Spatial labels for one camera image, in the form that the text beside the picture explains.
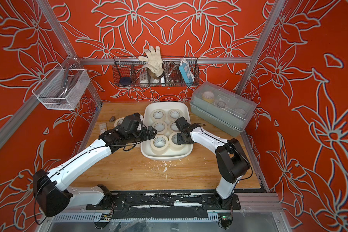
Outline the masking tape roll nine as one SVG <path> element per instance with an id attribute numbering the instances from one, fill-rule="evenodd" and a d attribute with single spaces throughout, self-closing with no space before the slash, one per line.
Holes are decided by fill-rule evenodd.
<path id="1" fill-rule="evenodd" d="M 178 143 L 178 135 L 177 134 L 178 134 L 178 132 L 173 132 L 169 136 L 169 148 L 173 151 L 180 151 L 186 146 L 186 145 Z"/>

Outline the masking tape roll eight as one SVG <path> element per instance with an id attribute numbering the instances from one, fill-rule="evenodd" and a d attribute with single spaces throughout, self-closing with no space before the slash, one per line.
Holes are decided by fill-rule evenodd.
<path id="1" fill-rule="evenodd" d="M 170 122 L 168 124 L 168 131 L 169 131 L 169 133 L 173 133 L 173 132 L 178 132 L 179 131 L 178 127 L 175 124 L 175 121 L 172 121 L 172 122 Z"/>

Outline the masking tape roll four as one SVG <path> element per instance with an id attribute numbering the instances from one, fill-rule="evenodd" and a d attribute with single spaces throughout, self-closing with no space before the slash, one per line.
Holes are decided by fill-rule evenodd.
<path id="1" fill-rule="evenodd" d="M 123 120 L 124 120 L 124 117 L 116 119 L 114 122 L 114 127 L 121 125 Z"/>

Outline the masking tape roll seven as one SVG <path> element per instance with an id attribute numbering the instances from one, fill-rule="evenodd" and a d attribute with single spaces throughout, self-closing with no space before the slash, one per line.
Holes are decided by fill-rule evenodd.
<path id="1" fill-rule="evenodd" d="M 175 121 L 177 119 L 179 119 L 180 117 L 183 116 L 183 113 L 181 110 L 179 109 L 171 109 L 169 110 L 169 112 L 167 113 L 167 118 L 170 120 L 170 121 Z"/>

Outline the masking tape roll three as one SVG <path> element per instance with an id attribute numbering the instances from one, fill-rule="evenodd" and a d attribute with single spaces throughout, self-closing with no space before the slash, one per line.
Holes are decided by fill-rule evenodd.
<path id="1" fill-rule="evenodd" d="M 158 132 L 158 134 L 166 134 L 168 131 L 168 124 L 164 121 L 156 121 L 152 124 L 152 127 Z"/>

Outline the masking tape roll two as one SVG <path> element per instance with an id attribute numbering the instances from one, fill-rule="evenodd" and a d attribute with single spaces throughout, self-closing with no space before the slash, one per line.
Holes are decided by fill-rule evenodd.
<path id="1" fill-rule="evenodd" d="M 151 119 L 153 122 L 156 121 L 165 121 L 167 118 L 167 114 L 164 110 L 162 109 L 155 109 L 151 113 Z"/>

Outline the white plastic storage tray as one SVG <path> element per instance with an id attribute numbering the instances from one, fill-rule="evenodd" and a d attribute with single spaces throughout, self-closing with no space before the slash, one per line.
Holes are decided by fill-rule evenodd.
<path id="1" fill-rule="evenodd" d="M 143 123 L 152 126 L 158 134 L 154 139 L 141 144 L 142 154 L 152 160 L 180 160 L 193 150 L 192 145 L 177 144 L 179 132 L 175 121 L 180 117 L 190 123 L 188 107 L 181 102 L 166 101 L 149 104 L 144 113 Z"/>

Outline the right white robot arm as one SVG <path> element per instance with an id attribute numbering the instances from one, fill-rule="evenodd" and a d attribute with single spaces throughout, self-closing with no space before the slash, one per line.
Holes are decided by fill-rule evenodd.
<path id="1" fill-rule="evenodd" d="M 177 119 L 175 125 L 179 129 L 178 144 L 193 145 L 197 143 L 215 154 L 221 175 L 216 188 L 217 196 L 223 200 L 230 198 L 237 183 L 251 169 L 240 142 L 235 138 L 222 139 L 206 131 L 199 123 L 188 123 L 184 117 Z"/>

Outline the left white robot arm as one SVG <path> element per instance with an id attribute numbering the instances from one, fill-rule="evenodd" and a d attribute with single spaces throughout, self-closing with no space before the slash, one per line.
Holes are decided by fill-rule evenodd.
<path id="1" fill-rule="evenodd" d="M 36 171 L 33 176 L 35 206 L 39 206 L 46 217 L 53 217 L 68 206 L 98 205 L 107 195 L 105 189 L 72 193 L 70 184 L 119 149 L 152 140 L 157 134 L 155 128 L 141 121 L 139 113 L 124 117 L 120 125 L 102 133 L 90 146 L 68 161 L 49 171 Z"/>

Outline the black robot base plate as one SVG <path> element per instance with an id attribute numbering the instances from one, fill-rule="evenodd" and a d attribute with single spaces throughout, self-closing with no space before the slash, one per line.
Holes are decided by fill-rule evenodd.
<path id="1" fill-rule="evenodd" d="M 201 219 L 240 209 L 236 194 L 223 200 L 214 189 L 111 191 L 100 203 L 86 205 L 87 211 L 112 212 L 113 219 Z"/>

